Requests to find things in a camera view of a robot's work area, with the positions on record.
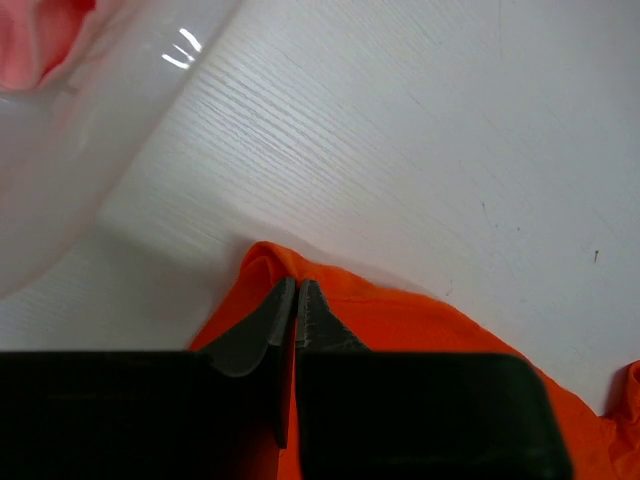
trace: red cloth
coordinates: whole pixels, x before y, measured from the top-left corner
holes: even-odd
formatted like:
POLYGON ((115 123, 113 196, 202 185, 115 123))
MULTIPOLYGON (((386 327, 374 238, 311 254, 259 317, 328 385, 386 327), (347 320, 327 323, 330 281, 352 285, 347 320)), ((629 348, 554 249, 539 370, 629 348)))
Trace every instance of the red cloth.
MULTIPOLYGON (((317 280, 334 313, 373 350, 503 352, 522 356, 446 303, 377 287, 337 267, 317 265, 286 248, 258 243, 247 253, 235 285, 197 335, 192 349, 211 342, 253 311, 284 276, 317 280)), ((538 370, 569 447, 577 480, 640 480, 640 362, 630 366, 615 413, 598 417, 577 396, 538 370)), ((301 478, 295 397, 289 448, 279 479, 301 478)))

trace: orange cloth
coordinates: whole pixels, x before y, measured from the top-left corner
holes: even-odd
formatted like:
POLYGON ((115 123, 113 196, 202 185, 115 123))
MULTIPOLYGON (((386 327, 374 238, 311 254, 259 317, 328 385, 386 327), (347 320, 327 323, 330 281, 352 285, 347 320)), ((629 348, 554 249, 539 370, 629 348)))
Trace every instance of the orange cloth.
MULTIPOLYGON (((345 270, 314 264, 271 243, 258 243, 249 250, 235 285, 191 348, 199 349, 244 318, 284 276, 298 282, 317 280, 334 313, 373 350, 522 356, 446 303, 376 287, 345 270)), ((640 362, 629 368, 625 395, 607 418, 596 416, 577 396, 538 373, 569 447, 575 478, 640 480, 640 362)), ((289 448, 280 458, 280 480, 301 478, 295 397, 289 427, 289 448)))

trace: pink cloth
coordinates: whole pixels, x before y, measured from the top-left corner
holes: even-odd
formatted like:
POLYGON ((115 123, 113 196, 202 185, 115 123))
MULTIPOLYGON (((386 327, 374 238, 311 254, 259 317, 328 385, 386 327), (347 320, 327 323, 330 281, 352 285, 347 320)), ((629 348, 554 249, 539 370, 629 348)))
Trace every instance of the pink cloth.
POLYGON ((123 0, 0 0, 0 91, 29 90, 72 65, 123 0))

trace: plastic container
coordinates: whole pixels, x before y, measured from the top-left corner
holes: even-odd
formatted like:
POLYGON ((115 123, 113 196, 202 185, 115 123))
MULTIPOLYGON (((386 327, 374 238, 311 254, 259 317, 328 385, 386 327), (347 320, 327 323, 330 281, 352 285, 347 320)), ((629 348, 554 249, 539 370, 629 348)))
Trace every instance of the plastic container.
POLYGON ((132 2, 66 78, 0 95, 0 295, 73 244, 237 4, 132 2))

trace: crumpled red fabric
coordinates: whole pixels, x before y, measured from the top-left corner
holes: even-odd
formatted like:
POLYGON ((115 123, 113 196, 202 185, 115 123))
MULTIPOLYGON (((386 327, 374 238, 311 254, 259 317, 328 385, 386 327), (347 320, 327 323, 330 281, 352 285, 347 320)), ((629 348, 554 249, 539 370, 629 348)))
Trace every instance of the crumpled red fabric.
MULTIPOLYGON (((502 352, 522 356, 451 305, 414 293, 377 287, 338 267, 318 265, 272 243, 257 243, 246 254, 227 297, 194 339, 194 350, 211 342, 252 312, 284 276, 317 280, 334 313, 374 350, 502 352)), ((627 372, 624 395, 607 417, 544 372, 557 421, 568 445, 577 480, 640 480, 640 361, 627 372)), ((295 396, 289 448, 278 479, 301 479, 295 396)))
POLYGON ((0 91, 57 78, 124 0, 0 0, 0 91))

